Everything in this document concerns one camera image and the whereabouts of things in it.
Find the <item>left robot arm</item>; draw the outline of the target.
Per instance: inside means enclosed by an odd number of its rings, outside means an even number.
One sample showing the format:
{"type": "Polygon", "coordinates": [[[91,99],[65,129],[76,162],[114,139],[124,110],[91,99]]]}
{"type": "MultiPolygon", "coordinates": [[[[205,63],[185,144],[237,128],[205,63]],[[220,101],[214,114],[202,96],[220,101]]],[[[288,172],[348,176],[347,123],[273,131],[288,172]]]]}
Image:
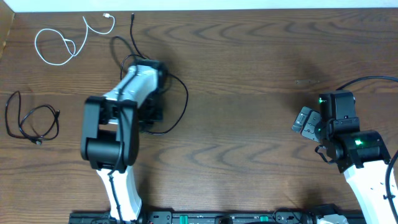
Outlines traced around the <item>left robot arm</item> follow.
{"type": "Polygon", "coordinates": [[[167,74],[165,63],[139,59],[111,91],[85,101],[81,156],[104,183],[113,223],[139,219],[142,200],[133,169],[139,151],[139,109],[160,91],[167,74]]]}

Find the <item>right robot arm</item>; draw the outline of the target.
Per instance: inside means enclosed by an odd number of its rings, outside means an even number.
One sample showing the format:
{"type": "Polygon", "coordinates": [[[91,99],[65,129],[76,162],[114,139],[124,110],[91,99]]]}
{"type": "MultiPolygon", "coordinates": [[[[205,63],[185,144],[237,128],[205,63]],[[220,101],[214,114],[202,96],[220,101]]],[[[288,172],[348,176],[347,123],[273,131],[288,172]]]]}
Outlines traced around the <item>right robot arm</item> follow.
{"type": "Polygon", "coordinates": [[[397,184],[393,159],[381,135],[362,131],[352,92],[336,90],[319,96],[319,111],[304,106],[292,130],[318,143],[315,151],[335,164],[354,192],[366,223],[397,222],[397,184]]]}

